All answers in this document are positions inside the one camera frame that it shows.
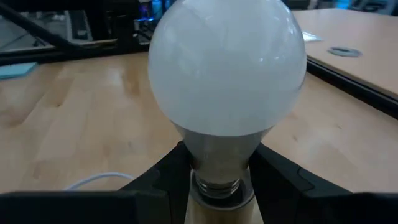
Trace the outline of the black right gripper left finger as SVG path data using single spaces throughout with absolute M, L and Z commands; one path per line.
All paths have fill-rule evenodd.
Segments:
M 189 158 L 179 142 L 149 170 L 114 191 L 0 194 L 0 224 L 184 224 Z

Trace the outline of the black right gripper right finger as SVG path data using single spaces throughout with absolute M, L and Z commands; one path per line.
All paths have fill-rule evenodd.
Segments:
M 263 144 L 249 170 L 264 224 L 398 224 L 398 193 L 352 193 Z

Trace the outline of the brass lamp base with socket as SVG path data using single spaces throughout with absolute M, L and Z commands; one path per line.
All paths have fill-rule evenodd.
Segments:
M 249 171 L 245 172 L 235 193 L 223 200 L 200 195 L 192 172 L 184 224 L 264 224 Z

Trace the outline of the white lightbulb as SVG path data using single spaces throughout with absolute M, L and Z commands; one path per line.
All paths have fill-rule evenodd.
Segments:
M 303 85 L 302 31 L 282 0 L 176 0 L 155 28 L 150 86 L 190 151 L 199 191 L 226 198 Z

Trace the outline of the blue sticky note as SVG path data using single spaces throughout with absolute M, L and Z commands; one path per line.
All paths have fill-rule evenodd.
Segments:
M 38 66 L 38 63 L 18 63 L 0 66 L 0 80 L 26 76 Z

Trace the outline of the beige wooden desk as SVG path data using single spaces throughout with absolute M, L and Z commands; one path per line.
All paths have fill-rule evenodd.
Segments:
M 310 59 L 377 91 L 398 98 L 398 16 L 346 9 L 293 12 L 304 32 L 321 41 L 307 42 Z M 330 47 L 359 50 L 362 56 L 340 57 Z

